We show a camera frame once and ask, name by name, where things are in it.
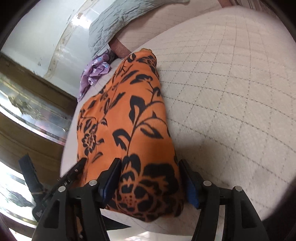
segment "orange floral fabric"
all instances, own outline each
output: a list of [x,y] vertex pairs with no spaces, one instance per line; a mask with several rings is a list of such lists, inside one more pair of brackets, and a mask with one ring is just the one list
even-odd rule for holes
[[120,181],[106,208],[147,222],[180,215],[184,203],[156,64],[147,49],[126,57],[81,108],[77,124],[78,160],[87,158],[80,186],[120,158]]

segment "purple floral cloth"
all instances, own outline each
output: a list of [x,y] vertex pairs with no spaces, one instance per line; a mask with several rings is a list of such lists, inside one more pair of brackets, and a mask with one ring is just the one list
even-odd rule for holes
[[80,88],[79,88],[79,97],[77,101],[81,101],[85,93],[88,91],[90,86],[96,84],[98,79],[103,75],[107,74],[111,67],[107,63],[110,60],[110,56],[114,54],[108,49],[101,54],[96,56],[86,67],[81,75]]

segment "silver screw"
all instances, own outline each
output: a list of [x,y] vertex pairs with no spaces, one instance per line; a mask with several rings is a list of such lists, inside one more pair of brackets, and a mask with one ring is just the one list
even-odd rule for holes
[[204,181],[204,185],[205,185],[206,187],[209,187],[209,186],[212,185],[212,183],[211,183],[210,181]]
[[241,192],[242,191],[242,187],[241,186],[235,186],[235,190]]
[[98,182],[96,180],[89,181],[90,186],[95,186]]
[[65,186],[60,186],[59,189],[58,189],[59,192],[63,192],[65,190],[66,190],[66,187]]

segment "purple fabric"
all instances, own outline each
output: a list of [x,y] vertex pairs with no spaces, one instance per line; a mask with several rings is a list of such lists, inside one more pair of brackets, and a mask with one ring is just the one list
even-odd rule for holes
[[86,67],[81,75],[78,102],[81,101],[90,86],[96,84],[98,79],[107,74],[111,67],[107,63],[109,61],[109,50],[106,50],[100,56],[96,56]]

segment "black vine print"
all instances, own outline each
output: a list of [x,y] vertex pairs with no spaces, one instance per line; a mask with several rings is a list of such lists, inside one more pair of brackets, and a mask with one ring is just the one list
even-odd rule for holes
[[77,123],[78,157],[87,158],[80,185],[120,158],[120,181],[106,208],[146,222],[180,215],[184,202],[156,65],[146,49],[125,58]]

